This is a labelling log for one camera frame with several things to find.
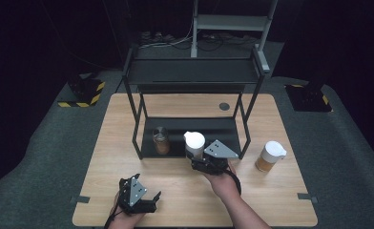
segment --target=cup with white lid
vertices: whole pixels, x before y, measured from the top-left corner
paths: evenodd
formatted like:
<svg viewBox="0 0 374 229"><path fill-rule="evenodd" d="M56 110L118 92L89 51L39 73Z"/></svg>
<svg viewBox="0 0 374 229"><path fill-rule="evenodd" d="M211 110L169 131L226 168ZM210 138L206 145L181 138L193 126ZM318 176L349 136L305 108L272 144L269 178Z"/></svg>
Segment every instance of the cup with white lid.
<svg viewBox="0 0 374 229"><path fill-rule="evenodd" d="M277 161L285 158L287 152L277 141L268 141L262 149L256 167L262 172L269 172Z"/></svg>
<svg viewBox="0 0 374 229"><path fill-rule="evenodd" d="M195 158L202 158L205 145L205 137L199 132L186 132L184 134L186 142L186 154Z"/></svg>

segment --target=wooden table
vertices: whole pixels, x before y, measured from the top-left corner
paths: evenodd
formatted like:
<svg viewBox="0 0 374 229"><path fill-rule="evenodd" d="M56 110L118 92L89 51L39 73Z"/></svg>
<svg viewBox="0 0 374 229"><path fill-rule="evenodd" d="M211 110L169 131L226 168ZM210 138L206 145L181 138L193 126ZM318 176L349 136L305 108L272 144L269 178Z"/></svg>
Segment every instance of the wooden table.
<svg viewBox="0 0 374 229"><path fill-rule="evenodd" d="M230 94L145 95L149 115L158 116L222 116L233 112L236 99ZM245 94L242 100L247 108L249 95ZM231 104L231 111L222 111L218 106L221 102ZM243 137L240 145L243 145L241 118L237 118L237 125L239 137ZM187 158L138 159L131 141L134 127L127 95L114 94L80 193L90 201L77 203L73 223L76 226L104 225L113 207L119 180L140 173L139 181L148 189L143 199L152 199L159 191L162 195L156 212L146 215L138 226L232 226L209 182L200 172L192 170ZM252 142L243 160L232 160L241 182L242 197L271 226L316 225L318 219L312 202L298 198L298 193L307 194L307 190L272 95L259 94L249 118L249 130ZM255 161L269 140L280 142L287 156L269 173L264 173L256 168Z"/></svg>

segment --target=brown liquid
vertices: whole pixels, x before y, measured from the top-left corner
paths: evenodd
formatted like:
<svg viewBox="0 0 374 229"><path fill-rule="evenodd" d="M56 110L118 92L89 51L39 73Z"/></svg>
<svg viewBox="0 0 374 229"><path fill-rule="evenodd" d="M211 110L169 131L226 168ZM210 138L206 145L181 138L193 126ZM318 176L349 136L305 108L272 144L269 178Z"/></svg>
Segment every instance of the brown liquid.
<svg viewBox="0 0 374 229"><path fill-rule="evenodd" d="M167 155L167 153L170 151L170 142L167 140L155 141L155 147L158 154Z"/></svg>
<svg viewBox="0 0 374 229"><path fill-rule="evenodd" d="M261 156L259 156L258 160L256 161L256 167L262 172L268 172L273 168L275 163L270 163L265 161Z"/></svg>

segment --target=hazard tape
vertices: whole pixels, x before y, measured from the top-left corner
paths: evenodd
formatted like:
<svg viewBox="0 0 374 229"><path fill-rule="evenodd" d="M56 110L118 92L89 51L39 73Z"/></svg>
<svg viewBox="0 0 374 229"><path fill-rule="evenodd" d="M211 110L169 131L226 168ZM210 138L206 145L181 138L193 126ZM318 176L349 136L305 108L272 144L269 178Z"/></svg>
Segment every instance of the hazard tape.
<svg viewBox="0 0 374 229"><path fill-rule="evenodd" d="M105 86L105 82L101 82L97 89L95 90L94 97L90 102L78 102L78 101L58 101L59 107L92 107L94 106L98 99L100 98L101 92L103 91L103 88Z"/></svg>
<svg viewBox="0 0 374 229"><path fill-rule="evenodd" d="M299 85L299 84L292 84L290 85L291 87L294 87L294 88L304 88L303 85ZM329 105L329 100L327 99L326 95L322 95L322 100L323 100L323 103L325 106L330 106Z"/></svg>

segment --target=cable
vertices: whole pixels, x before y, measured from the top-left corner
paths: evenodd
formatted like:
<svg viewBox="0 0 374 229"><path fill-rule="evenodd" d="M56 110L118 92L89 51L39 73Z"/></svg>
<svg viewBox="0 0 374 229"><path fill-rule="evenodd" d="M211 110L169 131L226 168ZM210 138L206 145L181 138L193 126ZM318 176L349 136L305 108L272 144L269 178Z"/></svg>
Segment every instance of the cable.
<svg viewBox="0 0 374 229"><path fill-rule="evenodd" d="M228 164L228 168L224 169L223 170L223 173L231 176L231 178L234 180L235 184L237 185L237 189L238 189L238 192L239 192L239 195L241 195L241 184L240 184L240 180L238 178L238 176L236 176L233 172L232 172L232 169L231 167L229 166Z"/></svg>
<svg viewBox="0 0 374 229"><path fill-rule="evenodd" d="M101 0L101 1L103 2L104 10L106 11L107 18L109 19L109 22L110 22L110 28L112 30L112 34L113 34L115 45L116 45L116 50L118 51L118 56L121 56L121 50L119 49L119 46L118 46L118 40L116 39L116 35L115 35L114 27L113 27L113 22L111 20L111 17L109 15L108 10L107 10L106 1L104 1L104 0Z"/></svg>
<svg viewBox="0 0 374 229"><path fill-rule="evenodd" d="M213 9L213 11L211 12L211 14L214 14L214 13L215 13L215 10L218 8L219 2L220 2L220 0L218 0L217 3L215 4L214 9Z"/></svg>
<svg viewBox="0 0 374 229"><path fill-rule="evenodd" d="M181 48L181 47L178 47L176 45L172 45L172 47L177 49L177 50L190 50L191 49L191 43L186 48Z"/></svg>
<svg viewBox="0 0 374 229"><path fill-rule="evenodd" d="M253 37L253 39L248 37L247 39L245 39L243 41L239 41L238 43L237 42L232 42L235 39L240 39L236 36L230 36L230 37L226 37L226 38L223 38L222 36L219 36L219 38L223 39L224 43L231 44L231 45L244 45L244 44L250 44L250 43L254 43L254 42L258 41L258 38L255 38L255 37Z"/></svg>
<svg viewBox="0 0 374 229"><path fill-rule="evenodd" d="M118 195L118 199L116 200L115 208L114 208L113 212L107 218L106 223L104 224L104 229L108 229L110 227L110 224L112 223L112 221L114 221L114 218L116 216L118 216L120 213L122 213L122 210L119 213L116 213L116 209L118 209L118 207L119 207L119 199L120 199L120 196Z"/></svg>
<svg viewBox="0 0 374 229"><path fill-rule="evenodd" d="M115 94L118 93L118 89L119 89L119 86L121 86L121 84L122 84L122 80L123 79L121 78L121 80L118 83L118 86L116 86L116 89L115 89L115 92L114 92Z"/></svg>
<svg viewBox="0 0 374 229"><path fill-rule="evenodd" d="M203 49L202 47L200 47L199 45L197 45L197 48L199 48L201 51L205 51L205 52L212 52L212 51L215 51L215 50L217 50L217 49L219 49L220 47L222 47L223 46L223 39L220 39L219 40L220 41L220 43L218 44L218 46L217 47L215 47L214 49L211 49L211 50L206 50L206 49Z"/></svg>
<svg viewBox="0 0 374 229"><path fill-rule="evenodd" d="M48 19L49 19L49 21L50 21L50 23L52 25L53 30L55 31L56 35L58 36L59 42L61 43L62 47L66 50L66 52L68 52L68 54L70 54L71 56L75 57L76 59L78 59L78 60L80 60L80 61L82 61L84 63L90 64L90 65L95 66L95 67L100 68L100 69L105 69L105 70L119 70L119 69L115 69L115 68L109 68L109 67L101 66L101 65L98 65L98 64L94 64L93 62L90 62L90 61L88 61L88 60L86 60L86 59L84 59L84 58L76 55L71 50L69 50L68 47L65 45L65 42L63 41L62 37L60 36L57 27L53 23L52 18L50 16L50 14L48 13L47 8L44 5L44 2L42 0L39 0L39 2L41 4L42 9L46 13L46 15L47 15L47 17L48 17Z"/></svg>
<svg viewBox="0 0 374 229"><path fill-rule="evenodd" d="M191 30L193 28L193 24L194 24L194 6L193 6L193 13L192 13L190 29L188 30L187 35L184 38L177 41L176 43L155 43L155 44L144 45L144 46L141 46L139 48L140 49L145 49L145 48L150 48L150 47L154 47L154 48L163 48L163 47L170 47L170 46L175 47L175 45L180 44L180 43L185 42L185 41L188 41L193 37L193 36L189 36L190 33L191 33Z"/></svg>

